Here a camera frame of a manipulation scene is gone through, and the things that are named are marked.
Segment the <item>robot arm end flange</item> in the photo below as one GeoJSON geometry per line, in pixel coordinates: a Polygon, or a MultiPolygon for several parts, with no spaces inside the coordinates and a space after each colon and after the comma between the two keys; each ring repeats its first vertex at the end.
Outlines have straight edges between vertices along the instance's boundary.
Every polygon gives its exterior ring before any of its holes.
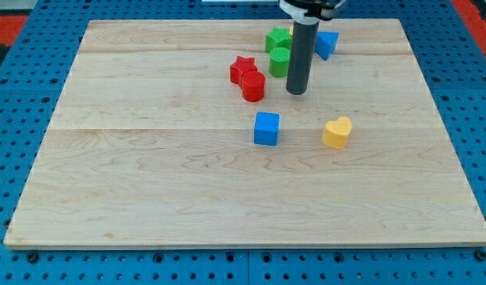
{"type": "Polygon", "coordinates": [[[279,0],[279,8],[302,25],[331,21],[347,4],[348,0],[279,0]]]}

